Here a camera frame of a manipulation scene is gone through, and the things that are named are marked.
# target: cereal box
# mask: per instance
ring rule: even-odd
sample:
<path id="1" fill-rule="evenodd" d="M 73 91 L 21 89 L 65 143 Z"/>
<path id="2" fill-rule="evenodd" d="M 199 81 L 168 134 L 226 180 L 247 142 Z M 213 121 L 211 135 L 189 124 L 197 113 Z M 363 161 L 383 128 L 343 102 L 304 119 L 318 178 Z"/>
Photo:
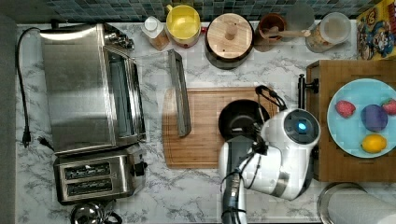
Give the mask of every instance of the cereal box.
<path id="1" fill-rule="evenodd" d="M 383 0 L 357 18 L 359 60 L 396 59 L 396 0 Z"/>

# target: red fruit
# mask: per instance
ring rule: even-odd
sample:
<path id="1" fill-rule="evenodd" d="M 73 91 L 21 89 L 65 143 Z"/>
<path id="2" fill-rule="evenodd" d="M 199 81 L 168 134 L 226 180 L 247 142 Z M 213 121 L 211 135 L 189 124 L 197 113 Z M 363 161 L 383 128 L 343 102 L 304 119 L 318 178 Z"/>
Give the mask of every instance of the red fruit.
<path id="1" fill-rule="evenodd" d="M 387 111 L 388 115 L 396 115 L 396 100 L 389 99 L 384 104 L 382 104 L 382 108 Z"/>
<path id="2" fill-rule="evenodd" d="M 343 118 L 347 119 L 353 115 L 356 107 L 348 101 L 339 101 L 335 105 L 335 109 L 337 110 L 338 114 L 340 114 Z"/>

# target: yellow lemon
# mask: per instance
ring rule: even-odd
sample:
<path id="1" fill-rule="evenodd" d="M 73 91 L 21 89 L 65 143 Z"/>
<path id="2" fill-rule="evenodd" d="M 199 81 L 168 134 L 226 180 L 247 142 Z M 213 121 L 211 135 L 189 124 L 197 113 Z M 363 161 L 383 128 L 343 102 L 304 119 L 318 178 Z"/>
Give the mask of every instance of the yellow lemon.
<path id="1" fill-rule="evenodd" d="M 367 135 L 361 142 L 361 147 L 369 153 L 378 153 L 386 146 L 387 139 L 377 133 Z"/>

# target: tile backsplash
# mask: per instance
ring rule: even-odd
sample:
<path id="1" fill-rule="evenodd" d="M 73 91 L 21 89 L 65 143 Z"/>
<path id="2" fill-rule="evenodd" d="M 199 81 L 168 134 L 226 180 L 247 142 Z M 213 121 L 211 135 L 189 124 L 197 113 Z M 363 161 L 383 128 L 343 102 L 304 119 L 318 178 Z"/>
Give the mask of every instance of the tile backsplash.
<path id="1" fill-rule="evenodd" d="M 353 19 L 372 7 L 375 0 L 46 0 L 68 22 L 144 21 L 155 16 L 166 19 L 167 5 L 194 7 L 202 21 L 212 21 L 223 13 L 236 13 L 249 21 L 275 12 L 286 14 L 296 2 L 311 6 L 317 19 L 329 12 L 341 12 Z"/>

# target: spice jar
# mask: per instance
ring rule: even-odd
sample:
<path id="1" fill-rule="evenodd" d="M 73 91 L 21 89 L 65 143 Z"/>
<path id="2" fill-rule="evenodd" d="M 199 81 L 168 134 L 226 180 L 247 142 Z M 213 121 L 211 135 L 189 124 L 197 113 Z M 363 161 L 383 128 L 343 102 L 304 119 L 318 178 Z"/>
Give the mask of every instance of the spice jar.
<path id="1" fill-rule="evenodd" d="M 145 20 L 142 31 L 148 37 L 149 43 L 157 50 L 163 50 L 169 44 L 163 24 L 155 17 L 148 17 Z"/>
<path id="2" fill-rule="evenodd" d="M 347 16 L 332 12 L 325 16 L 305 39 L 306 47 L 312 52 L 321 53 L 346 41 L 350 36 L 350 30 Z"/>

